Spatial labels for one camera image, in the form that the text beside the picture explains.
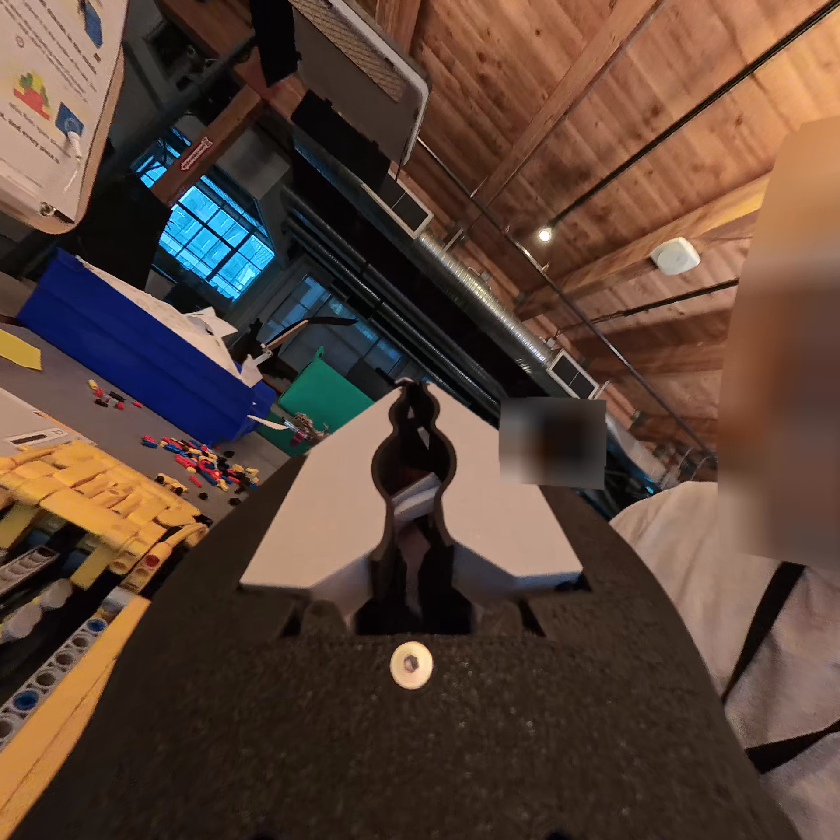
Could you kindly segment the black monitor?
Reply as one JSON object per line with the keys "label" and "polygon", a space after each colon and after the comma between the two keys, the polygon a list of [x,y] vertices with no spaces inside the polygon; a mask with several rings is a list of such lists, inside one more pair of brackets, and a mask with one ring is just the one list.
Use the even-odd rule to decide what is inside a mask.
{"label": "black monitor", "polygon": [[87,213],[59,247],[144,290],[172,208],[133,171],[91,200]]}

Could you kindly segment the pile of small coloured pins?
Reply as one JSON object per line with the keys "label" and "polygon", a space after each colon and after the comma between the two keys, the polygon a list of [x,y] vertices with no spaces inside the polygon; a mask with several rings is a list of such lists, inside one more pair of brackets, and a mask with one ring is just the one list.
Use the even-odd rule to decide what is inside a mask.
{"label": "pile of small coloured pins", "polygon": [[207,501],[209,490],[216,489],[231,495],[229,504],[235,507],[247,493],[260,487],[258,468],[241,465],[231,452],[223,452],[194,438],[142,434],[138,436],[137,444],[166,458],[167,466],[175,473],[157,470],[151,474],[151,479],[172,495],[184,497],[196,490],[197,499]]}

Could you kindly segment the wooden pillar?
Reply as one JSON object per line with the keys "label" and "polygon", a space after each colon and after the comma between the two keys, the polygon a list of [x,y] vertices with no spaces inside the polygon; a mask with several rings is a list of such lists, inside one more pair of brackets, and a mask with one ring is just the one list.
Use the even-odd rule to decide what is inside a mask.
{"label": "wooden pillar", "polygon": [[251,127],[264,104],[255,89],[243,86],[154,184],[152,193],[164,205],[173,207]]}

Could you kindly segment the grey ceiling unit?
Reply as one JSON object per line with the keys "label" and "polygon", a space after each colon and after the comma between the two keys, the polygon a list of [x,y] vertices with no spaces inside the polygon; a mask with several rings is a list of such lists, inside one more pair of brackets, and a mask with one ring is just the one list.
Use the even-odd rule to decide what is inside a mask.
{"label": "grey ceiling unit", "polygon": [[301,82],[390,161],[405,165],[432,90],[425,69],[356,2],[290,5]]}

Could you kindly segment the wide paned window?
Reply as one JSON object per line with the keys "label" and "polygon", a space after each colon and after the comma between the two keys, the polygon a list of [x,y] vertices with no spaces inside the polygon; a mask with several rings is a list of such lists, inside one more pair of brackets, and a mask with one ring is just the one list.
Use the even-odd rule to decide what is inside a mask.
{"label": "wide paned window", "polygon": [[303,319],[323,317],[352,320],[353,325],[311,324],[283,343],[276,358],[301,372],[322,350],[325,364],[371,398],[388,382],[403,377],[415,382],[427,379],[423,367],[310,276],[305,276],[272,313],[266,332],[272,338]]}

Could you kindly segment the yellow brick toy car model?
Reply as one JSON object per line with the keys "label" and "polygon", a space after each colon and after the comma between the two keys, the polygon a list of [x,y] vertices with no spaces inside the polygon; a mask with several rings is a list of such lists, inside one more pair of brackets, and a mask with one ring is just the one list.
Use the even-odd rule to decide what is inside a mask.
{"label": "yellow brick toy car model", "polygon": [[150,606],[143,589],[207,536],[185,494],[85,439],[2,457],[2,648],[69,605],[82,614],[2,700],[2,838],[76,746]]}

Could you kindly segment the large paned window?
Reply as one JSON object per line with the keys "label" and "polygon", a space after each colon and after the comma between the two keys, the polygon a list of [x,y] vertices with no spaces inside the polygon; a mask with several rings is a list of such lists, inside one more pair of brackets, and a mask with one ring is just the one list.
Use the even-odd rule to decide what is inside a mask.
{"label": "large paned window", "polygon": [[256,200],[216,165],[175,201],[152,267],[234,302],[275,255]]}

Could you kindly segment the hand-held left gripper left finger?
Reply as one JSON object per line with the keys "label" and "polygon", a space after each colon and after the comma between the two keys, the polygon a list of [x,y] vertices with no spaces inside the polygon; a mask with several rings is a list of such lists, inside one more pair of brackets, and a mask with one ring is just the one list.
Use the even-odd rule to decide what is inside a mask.
{"label": "hand-held left gripper left finger", "polygon": [[397,387],[302,460],[239,578],[243,589],[328,602],[364,632],[410,628],[393,503],[411,483],[401,442],[409,394]]}

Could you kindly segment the white air vent grille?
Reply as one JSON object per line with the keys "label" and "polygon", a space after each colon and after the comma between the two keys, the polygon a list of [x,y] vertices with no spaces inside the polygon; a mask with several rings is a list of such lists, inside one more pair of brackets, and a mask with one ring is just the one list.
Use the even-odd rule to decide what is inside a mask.
{"label": "white air vent grille", "polygon": [[365,181],[360,185],[412,241],[426,232],[434,219],[433,211],[391,173],[387,173],[378,185],[372,186]]}
{"label": "white air vent grille", "polygon": [[566,394],[574,398],[593,400],[600,392],[598,383],[566,350],[560,350],[554,355],[546,373]]}

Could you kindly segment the person's white shirt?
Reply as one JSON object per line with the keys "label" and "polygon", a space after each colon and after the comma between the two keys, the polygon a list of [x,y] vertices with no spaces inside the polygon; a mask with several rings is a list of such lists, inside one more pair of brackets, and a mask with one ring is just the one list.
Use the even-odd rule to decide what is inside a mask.
{"label": "person's white shirt", "polygon": [[709,482],[612,520],[687,626],[763,788],[800,838],[839,838],[838,571],[737,554],[718,524]]}

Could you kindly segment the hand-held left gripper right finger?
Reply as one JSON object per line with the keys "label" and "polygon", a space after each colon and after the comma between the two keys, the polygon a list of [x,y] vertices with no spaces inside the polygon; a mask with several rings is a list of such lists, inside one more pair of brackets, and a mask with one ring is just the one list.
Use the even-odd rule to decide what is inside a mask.
{"label": "hand-held left gripper right finger", "polygon": [[468,632],[476,614],[576,583],[582,564],[541,489],[510,480],[499,431],[423,384],[423,624]]}

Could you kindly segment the silver ventilation duct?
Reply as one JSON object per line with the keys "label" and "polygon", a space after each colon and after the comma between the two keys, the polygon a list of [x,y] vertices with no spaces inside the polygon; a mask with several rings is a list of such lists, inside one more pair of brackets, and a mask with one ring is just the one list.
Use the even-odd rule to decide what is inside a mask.
{"label": "silver ventilation duct", "polygon": [[[413,241],[410,254],[430,280],[448,295],[459,309],[518,368],[529,375],[544,391],[569,396],[546,373],[547,366],[560,350],[552,350],[507,310],[485,287],[477,274],[460,259],[446,251],[440,241],[423,233]],[[605,400],[605,386],[593,400]]]}

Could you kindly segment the blue plastic bin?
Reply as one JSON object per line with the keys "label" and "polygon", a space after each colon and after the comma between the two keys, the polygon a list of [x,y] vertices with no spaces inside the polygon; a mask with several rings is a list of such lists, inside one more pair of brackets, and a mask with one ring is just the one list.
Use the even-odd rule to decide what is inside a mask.
{"label": "blue plastic bin", "polygon": [[17,315],[32,333],[207,445],[256,429],[276,394],[244,383],[60,249]]}

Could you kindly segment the white ceiling sensor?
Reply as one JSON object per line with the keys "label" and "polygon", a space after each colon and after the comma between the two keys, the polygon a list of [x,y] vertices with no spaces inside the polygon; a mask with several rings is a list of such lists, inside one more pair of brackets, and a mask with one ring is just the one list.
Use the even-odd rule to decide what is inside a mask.
{"label": "white ceiling sensor", "polygon": [[655,247],[649,258],[667,277],[685,274],[700,264],[700,254],[687,238],[672,238]]}

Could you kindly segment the green plastic bin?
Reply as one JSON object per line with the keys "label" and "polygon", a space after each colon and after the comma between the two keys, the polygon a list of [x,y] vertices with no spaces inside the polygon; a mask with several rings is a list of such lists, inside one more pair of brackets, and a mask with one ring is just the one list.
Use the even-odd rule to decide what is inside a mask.
{"label": "green plastic bin", "polygon": [[305,455],[323,435],[337,432],[372,404],[323,359],[319,348],[270,407],[269,425],[259,423],[256,432],[289,456]]}

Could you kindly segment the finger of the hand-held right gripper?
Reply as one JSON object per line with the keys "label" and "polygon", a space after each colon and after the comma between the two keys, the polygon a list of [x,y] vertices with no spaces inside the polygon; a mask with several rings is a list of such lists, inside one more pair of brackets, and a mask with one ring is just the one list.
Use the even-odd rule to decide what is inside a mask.
{"label": "finger of the hand-held right gripper", "polygon": [[425,476],[392,497],[395,522],[412,522],[434,511],[438,477]]}

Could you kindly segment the wooden board with printed sheet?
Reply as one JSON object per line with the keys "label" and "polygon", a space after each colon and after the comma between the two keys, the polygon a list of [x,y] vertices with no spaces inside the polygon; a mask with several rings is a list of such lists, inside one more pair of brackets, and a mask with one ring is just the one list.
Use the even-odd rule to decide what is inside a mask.
{"label": "wooden board with printed sheet", "polygon": [[1,2],[1,204],[50,235],[87,211],[123,83],[127,1]]}

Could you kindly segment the building instruction booklet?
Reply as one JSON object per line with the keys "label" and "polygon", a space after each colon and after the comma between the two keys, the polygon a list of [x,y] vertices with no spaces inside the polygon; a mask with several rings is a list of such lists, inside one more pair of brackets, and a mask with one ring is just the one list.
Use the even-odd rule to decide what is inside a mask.
{"label": "building instruction booklet", "polygon": [[1,456],[12,457],[30,448],[47,448],[90,440],[1,389]]}

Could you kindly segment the yellow paper scrap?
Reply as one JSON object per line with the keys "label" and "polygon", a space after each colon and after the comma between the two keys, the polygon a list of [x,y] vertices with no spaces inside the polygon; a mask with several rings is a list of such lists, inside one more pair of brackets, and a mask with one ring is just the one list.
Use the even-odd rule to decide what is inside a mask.
{"label": "yellow paper scrap", "polygon": [[0,336],[0,354],[3,359],[29,370],[43,370],[39,348],[3,329]]}

